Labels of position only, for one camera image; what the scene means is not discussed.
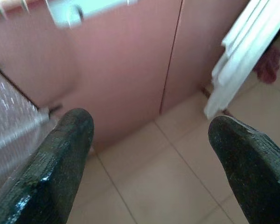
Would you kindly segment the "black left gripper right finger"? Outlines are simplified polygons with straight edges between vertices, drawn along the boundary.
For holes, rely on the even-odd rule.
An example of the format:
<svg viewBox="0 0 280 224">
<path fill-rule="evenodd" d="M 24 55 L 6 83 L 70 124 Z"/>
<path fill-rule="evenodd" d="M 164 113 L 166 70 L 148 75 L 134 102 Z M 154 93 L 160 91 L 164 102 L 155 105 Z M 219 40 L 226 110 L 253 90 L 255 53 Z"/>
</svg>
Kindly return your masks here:
<svg viewBox="0 0 280 224">
<path fill-rule="evenodd" d="M 251 224 L 280 224 L 280 148 L 268 135 L 230 116 L 215 117 L 211 147 Z"/>
</svg>

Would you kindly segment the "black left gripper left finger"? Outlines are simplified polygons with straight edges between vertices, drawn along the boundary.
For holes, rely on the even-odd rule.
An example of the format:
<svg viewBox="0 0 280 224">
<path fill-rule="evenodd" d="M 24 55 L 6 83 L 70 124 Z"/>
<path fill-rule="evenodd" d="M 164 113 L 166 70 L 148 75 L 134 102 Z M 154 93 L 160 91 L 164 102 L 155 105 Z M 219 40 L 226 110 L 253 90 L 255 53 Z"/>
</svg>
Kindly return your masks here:
<svg viewBox="0 0 280 224">
<path fill-rule="evenodd" d="M 94 136 L 88 111 L 68 111 L 0 196 L 0 224 L 65 224 Z"/>
</svg>

